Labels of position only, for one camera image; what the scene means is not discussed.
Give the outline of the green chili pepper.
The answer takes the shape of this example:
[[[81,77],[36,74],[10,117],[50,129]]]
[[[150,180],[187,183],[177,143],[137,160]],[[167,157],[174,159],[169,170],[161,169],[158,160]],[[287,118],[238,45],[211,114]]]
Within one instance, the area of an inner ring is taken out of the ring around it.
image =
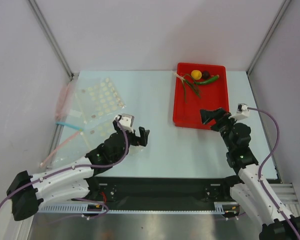
[[[217,81],[219,78],[220,78],[220,76],[217,74],[217,75],[214,75],[214,76],[212,76],[212,77],[210,77],[209,79],[206,79],[206,80],[204,80],[204,81],[198,81],[198,80],[195,80],[195,81],[194,81],[194,84],[195,84],[195,85],[198,85],[198,86],[205,86],[205,85],[209,85],[209,84],[214,83],[214,82]]]

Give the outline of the yellow lemon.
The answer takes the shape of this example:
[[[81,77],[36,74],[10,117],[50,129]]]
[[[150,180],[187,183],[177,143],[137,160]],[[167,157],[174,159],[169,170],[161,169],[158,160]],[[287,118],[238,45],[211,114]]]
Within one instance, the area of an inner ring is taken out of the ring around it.
[[[190,75],[195,80],[199,80],[202,78],[202,72],[200,70],[193,70]]]

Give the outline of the green scallion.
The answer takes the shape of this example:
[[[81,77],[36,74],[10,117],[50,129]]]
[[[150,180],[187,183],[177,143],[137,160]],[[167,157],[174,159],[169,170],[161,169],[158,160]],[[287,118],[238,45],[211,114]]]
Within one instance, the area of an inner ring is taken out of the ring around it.
[[[172,74],[181,81],[185,103],[187,103],[187,88],[189,88],[199,99],[201,98],[199,85],[190,74],[186,73],[185,75],[180,75],[176,71],[172,71]]]

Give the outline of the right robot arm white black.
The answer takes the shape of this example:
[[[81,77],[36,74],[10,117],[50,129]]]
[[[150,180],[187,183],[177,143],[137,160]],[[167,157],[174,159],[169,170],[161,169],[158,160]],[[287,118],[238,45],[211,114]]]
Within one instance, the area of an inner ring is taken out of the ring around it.
[[[262,173],[273,153],[259,163],[249,147],[251,128],[241,121],[254,110],[243,103],[237,106],[236,114],[222,107],[200,110],[204,125],[215,122],[210,129],[220,133],[227,148],[227,163],[235,172],[232,183],[223,185],[220,194],[227,201],[235,200],[243,208],[259,228],[259,239],[300,240],[300,216],[294,216],[285,206]]]

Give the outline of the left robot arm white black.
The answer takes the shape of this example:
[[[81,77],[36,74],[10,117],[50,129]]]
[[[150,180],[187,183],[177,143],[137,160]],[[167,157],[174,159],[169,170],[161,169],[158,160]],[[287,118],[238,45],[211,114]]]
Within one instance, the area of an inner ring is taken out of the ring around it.
[[[136,135],[132,122],[124,115],[117,115],[112,123],[115,132],[74,162],[42,173],[19,172],[6,191],[13,219],[23,221],[53,202],[97,199],[100,186],[95,176],[120,164],[131,146],[146,147],[150,134],[140,126]]]

